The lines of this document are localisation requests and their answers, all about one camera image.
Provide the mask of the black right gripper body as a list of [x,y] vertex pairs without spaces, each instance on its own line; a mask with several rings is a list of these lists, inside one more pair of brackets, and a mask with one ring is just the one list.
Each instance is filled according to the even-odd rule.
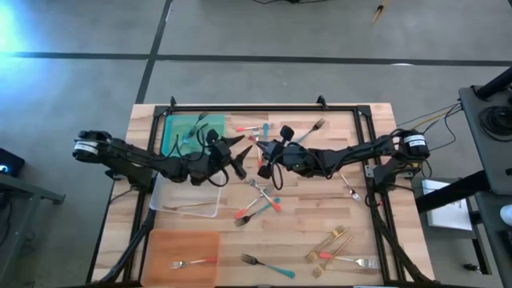
[[283,166],[301,176],[314,176],[316,160],[314,155],[302,146],[286,146],[279,152],[272,163]]

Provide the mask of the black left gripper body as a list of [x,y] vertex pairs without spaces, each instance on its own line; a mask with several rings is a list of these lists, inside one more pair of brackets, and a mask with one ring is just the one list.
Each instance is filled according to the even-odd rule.
[[[186,170],[190,176],[190,183],[193,186],[200,186],[204,182],[214,186],[225,186],[230,180],[226,171],[226,166],[232,160],[230,148],[225,143],[217,143],[208,146],[208,151],[209,154],[195,151],[186,155]],[[217,173],[224,175],[224,183],[216,183],[210,179]]]

